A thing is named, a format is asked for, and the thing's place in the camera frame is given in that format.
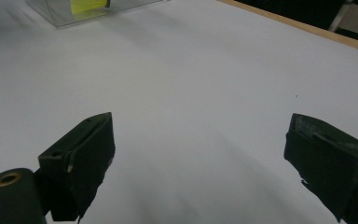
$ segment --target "yellow object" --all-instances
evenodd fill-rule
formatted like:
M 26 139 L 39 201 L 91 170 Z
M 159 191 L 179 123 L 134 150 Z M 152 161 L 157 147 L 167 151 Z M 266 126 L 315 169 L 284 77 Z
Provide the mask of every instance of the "yellow object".
M 72 14 L 88 11 L 98 7 L 109 7 L 109 0 L 71 0 Z

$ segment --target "transparent box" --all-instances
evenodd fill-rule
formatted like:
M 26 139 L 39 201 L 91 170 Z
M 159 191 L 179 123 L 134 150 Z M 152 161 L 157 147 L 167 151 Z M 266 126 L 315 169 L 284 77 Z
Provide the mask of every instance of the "transparent box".
M 57 28 L 165 0 L 26 0 Z

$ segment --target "bolt hole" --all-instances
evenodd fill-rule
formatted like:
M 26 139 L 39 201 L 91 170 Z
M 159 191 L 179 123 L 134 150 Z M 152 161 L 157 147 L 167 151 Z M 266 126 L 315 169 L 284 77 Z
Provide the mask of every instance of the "bolt hole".
M 53 157 L 58 157 L 58 156 L 61 156 L 62 155 L 62 151 L 58 150 L 58 151 L 55 151 L 53 152 L 53 154 L 51 154 L 51 156 Z
M 21 178 L 20 173 L 11 173 L 0 177 L 0 187 L 11 185 Z

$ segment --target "white tabletop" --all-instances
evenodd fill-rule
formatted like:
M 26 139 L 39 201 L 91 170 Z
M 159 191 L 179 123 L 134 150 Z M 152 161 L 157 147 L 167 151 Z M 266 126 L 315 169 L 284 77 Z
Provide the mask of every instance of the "white tabletop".
M 117 155 L 82 223 L 337 223 L 283 150 L 293 113 L 358 138 L 358 49 L 214 0 L 63 30 L 0 0 L 0 172 L 107 111 Z

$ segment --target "white table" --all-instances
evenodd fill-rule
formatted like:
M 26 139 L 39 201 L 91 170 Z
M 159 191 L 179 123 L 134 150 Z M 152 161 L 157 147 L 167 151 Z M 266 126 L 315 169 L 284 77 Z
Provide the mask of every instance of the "white table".
M 0 172 L 106 111 L 117 155 L 84 224 L 336 223 L 282 155 L 295 112 L 358 138 L 358 49 L 214 0 L 64 30 L 0 0 Z

